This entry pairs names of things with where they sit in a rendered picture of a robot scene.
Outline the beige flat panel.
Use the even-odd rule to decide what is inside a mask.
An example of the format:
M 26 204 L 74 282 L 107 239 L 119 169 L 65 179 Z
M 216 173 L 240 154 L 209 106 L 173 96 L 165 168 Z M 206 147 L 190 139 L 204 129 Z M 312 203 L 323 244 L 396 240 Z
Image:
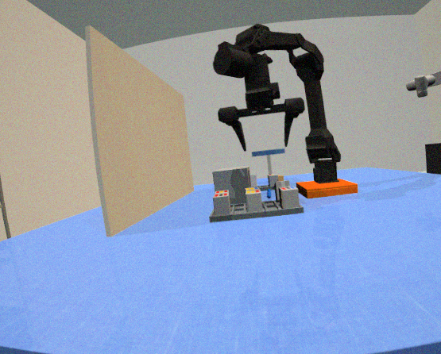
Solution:
M 184 96 L 85 27 L 95 170 L 106 237 L 194 191 Z

